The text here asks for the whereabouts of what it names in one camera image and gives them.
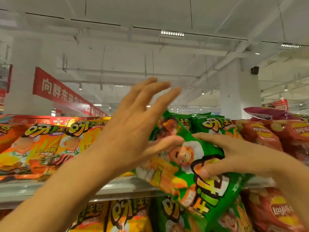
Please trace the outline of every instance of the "metal shelf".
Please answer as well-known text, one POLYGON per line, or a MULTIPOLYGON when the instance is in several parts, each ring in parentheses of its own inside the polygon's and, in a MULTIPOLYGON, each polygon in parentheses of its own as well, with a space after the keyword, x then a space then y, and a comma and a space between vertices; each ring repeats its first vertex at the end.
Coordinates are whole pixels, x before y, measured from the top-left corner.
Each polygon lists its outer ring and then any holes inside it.
MULTIPOLYGON (((21 202, 30 198, 36 189, 44 183, 33 181, 12 181, 0 184, 0 209, 17 207, 21 202)), ((271 178, 252 178, 245 188, 273 187, 271 178)), ((129 199, 166 195, 137 177, 119 177, 110 181, 97 192, 91 201, 106 201, 112 199, 129 199)))

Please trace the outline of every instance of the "yellow chip bag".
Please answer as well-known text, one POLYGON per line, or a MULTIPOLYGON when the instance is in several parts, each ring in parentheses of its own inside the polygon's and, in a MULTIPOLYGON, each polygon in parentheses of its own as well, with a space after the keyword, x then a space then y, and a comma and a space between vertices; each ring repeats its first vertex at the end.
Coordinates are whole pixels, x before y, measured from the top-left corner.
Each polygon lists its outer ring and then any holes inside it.
POLYGON ((149 198, 111 201, 106 232, 152 232, 149 198))
POLYGON ((108 215, 109 201, 88 203, 75 218, 71 232, 103 232, 108 215))
POLYGON ((48 163, 56 152, 66 127, 34 124, 0 154, 0 175, 53 173, 48 163))
POLYGON ((49 164, 60 166, 70 158, 79 155, 95 141, 105 123, 103 120, 75 122, 62 136, 59 148, 49 164))

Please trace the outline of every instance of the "ceiling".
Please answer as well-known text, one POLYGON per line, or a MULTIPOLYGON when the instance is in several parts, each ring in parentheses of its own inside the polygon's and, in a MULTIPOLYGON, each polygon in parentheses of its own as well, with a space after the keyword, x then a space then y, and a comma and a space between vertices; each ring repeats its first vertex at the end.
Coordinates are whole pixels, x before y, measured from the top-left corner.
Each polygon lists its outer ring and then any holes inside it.
POLYGON ((300 104, 309 104, 308 7, 309 0, 0 0, 0 54, 12 46, 7 36, 43 39, 53 76, 110 112, 152 76, 182 87, 170 108, 219 111, 216 73, 240 58, 243 70, 260 66, 264 102, 282 96, 307 112, 300 104), (303 46, 283 51, 282 42, 303 46))

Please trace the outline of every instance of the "right hand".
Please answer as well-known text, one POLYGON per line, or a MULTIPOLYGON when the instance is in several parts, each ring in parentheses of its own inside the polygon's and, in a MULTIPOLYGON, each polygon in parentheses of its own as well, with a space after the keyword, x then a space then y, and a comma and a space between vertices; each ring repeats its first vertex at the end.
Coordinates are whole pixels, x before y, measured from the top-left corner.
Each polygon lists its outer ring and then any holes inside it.
POLYGON ((289 163, 297 161, 284 152, 223 134, 197 133, 193 137, 217 145, 225 155, 224 159, 201 168, 203 178, 227 172, 273 177, 289 163))

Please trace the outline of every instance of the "pillar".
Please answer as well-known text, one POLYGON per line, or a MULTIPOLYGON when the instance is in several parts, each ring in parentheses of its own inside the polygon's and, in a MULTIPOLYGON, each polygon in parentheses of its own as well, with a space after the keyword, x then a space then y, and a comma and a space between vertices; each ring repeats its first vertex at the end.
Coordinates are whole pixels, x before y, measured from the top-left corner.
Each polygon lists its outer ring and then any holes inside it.
POLYGON ((52 101, 33 95, 35 68, 42 64, 43 41, 14 37, 10 91, 4 100, 4 114, 51 115, 52 101))
POLYGON ((218 72, 221 115, 230 119, 250 119, 243 109, 261 106, 259 80, 251 71, 241 71, 240 59, 235 59, 218 72))

